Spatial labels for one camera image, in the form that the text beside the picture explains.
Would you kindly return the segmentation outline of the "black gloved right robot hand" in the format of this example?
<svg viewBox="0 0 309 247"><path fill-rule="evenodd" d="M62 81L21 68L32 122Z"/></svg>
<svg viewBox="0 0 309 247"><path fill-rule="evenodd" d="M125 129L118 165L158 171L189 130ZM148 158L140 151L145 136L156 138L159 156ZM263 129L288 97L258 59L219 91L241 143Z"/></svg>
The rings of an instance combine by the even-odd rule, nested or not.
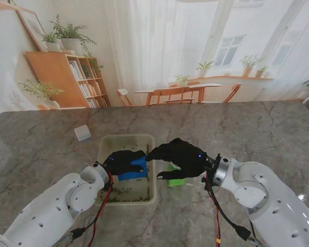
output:
<svg viewBox="0 0 309 247"><path fill-rule="evenodd" d="M175 138L154 148L147 156L146 161L162 160L172 162L179 170L163 171L157 175L159 180L175 180L200 176L207 168L212 168L215 160L198 147Z"/></svg>

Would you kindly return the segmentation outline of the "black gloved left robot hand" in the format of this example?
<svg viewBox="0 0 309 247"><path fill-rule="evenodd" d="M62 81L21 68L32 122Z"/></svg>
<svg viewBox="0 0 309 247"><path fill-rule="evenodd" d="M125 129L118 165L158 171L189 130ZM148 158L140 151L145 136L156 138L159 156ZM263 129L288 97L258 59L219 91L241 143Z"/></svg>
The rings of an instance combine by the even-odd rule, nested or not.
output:
<svg viewBox="0 0 309 247"><path fill-rule="evenodd" d="M133 165L132 162L146 156L145 152L122 150L116 151L110 154L102 164L102 167L106 172L111 175L121 175L128 172L143 172L143 168L140 165Z"/></svg>

